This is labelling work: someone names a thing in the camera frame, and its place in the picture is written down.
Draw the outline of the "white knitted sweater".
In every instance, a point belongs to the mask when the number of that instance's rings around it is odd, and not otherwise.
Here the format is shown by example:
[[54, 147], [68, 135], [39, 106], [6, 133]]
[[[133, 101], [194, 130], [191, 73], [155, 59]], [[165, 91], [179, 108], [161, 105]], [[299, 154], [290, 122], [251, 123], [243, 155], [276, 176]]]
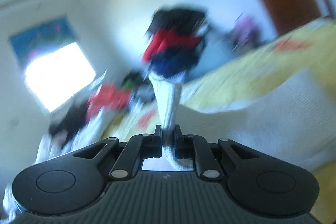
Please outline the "white knitted sweater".
[[151, 73], [163, 130], [162, 152], [177, 170], [192, 167], [177, 159], [173, 129], [201, 135], [208, 142], [231, 139], [307, 170], [335, 161], [335, 99], [309, 71], [299, 71], [267, 95], [216, 113], [179, 103], [182, 85]]

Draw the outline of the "black clothes by window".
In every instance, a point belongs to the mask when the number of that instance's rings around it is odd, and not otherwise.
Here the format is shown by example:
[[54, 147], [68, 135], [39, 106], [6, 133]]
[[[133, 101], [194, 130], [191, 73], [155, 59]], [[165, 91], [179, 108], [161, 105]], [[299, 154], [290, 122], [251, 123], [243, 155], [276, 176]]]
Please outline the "black clothes by window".
[[58, 138], [64, 131], [67, 133], [66, 138], [62, 141], [61, 148], [71, 141], [78, 131], [85, 126], [87, 111], [87, 102], [83, 102], [80, 105], [73, 104], [61, 121], [49, 125], [49, 134], [53, 138]]

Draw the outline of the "orange red plastic bag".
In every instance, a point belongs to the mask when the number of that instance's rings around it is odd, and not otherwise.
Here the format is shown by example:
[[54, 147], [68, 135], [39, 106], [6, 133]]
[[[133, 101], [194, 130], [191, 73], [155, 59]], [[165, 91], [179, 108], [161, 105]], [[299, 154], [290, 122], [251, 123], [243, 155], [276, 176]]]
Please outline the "orange red plastic bag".
[[130, 89], [120, 89], [115, 84], [102, 84], [87, 102], [86, 121], [95, 117], [102, 108], [123, 110], [127, 108], [131, 96]]

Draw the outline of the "white printed quilt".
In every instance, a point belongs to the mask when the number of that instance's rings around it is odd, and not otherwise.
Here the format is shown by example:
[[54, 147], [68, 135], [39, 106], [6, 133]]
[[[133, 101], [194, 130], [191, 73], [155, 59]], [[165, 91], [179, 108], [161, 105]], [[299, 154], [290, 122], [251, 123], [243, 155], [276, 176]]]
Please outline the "white printed quilt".
[[[68, 142], [65, 142], [64, 131], [60, 133], [60, 136], [56, 137], [44, 134], [41, 138], [34, 163], [38, 164], [96, 143], [101, 139], [104, 131], [107, 129], [115, 115], [115, 111], [102, 108], [98, 114], [91, 118], [89, 122]], [[15, 220], [17, 214], [19, 214], [12, 192], [12, 184], [7, 184], [5, 187], [2, 208], [5, 212], [5, 216], [1, 217], [1, 223], [10, 223]]]

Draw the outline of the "navy blue garment on pile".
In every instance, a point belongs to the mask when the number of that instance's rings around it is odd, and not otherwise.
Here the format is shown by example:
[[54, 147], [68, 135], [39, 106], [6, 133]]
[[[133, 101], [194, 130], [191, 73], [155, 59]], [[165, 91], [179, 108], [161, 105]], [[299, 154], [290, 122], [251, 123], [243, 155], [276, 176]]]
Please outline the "navy blue garment on pile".
[[166, 79], [184, 71], [189, 71], [199, 63], [205, 44], [193, 49], [169, 48], [155, 54], [149, 62], [149, 71]]

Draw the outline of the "red jacket on pile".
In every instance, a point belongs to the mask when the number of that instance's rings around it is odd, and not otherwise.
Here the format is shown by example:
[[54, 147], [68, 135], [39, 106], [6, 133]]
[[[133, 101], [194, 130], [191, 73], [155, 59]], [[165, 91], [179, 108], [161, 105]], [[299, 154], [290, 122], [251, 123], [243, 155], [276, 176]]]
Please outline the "red jacket on pile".
[[153, 56], [171, 48], [193, 50], [201, 43], [201, 40], [202, 38], [199, 36], [179, 35], [173, 30], [160, 29], [144, 51], [142, 61], [147, 63]]

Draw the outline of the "bright window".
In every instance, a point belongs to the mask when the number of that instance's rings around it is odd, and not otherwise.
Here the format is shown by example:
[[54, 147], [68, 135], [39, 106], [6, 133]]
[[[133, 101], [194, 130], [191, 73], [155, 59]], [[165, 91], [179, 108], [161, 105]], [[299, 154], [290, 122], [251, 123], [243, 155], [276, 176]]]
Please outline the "bright window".
[[89, 85], [96, 72], [77, 43], [35, 59], [25, 70], [25, 84], [49, 112]]

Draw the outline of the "black garment on pile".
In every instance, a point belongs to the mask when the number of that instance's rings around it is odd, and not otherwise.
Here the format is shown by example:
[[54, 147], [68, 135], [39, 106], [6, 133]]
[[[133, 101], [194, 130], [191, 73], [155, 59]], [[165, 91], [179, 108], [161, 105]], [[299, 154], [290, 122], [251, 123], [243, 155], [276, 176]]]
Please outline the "black garment on pile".
[[146, 34], [152, 36], [159, 30], [173, 30], [179, 35], [196, 33], [206, 19], [206, 10], [177, 7], [174, 9], [159, 9], [151, 20]]

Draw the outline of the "pink purple plastic bag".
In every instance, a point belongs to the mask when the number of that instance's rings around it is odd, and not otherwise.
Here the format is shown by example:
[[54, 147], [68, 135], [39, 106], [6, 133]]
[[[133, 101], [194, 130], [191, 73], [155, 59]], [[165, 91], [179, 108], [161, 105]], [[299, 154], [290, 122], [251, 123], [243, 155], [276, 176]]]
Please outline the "pink purple plastic bag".
[[263, 44], [261, 40], [261, 28], [251, 14], [240, 14], [234, 22], [230, 32], [232, 50], [244, 47], [257, 48]]

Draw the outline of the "yellow carrot print bedsheet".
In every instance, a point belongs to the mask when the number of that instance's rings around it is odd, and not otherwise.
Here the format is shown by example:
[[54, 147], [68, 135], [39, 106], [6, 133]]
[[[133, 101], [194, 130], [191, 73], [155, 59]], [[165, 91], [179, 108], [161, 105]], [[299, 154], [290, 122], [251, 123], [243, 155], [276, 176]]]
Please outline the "yellow carrot print bedsheet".
[[[237, 109], [275, 90], [299, 71], [335, 99], [335, 21], [319, 19], [183, 87], [180, 104], [203, 113]], [[335, 161], [310, 170], [320, 192], [312, 214], [335, 222]]]

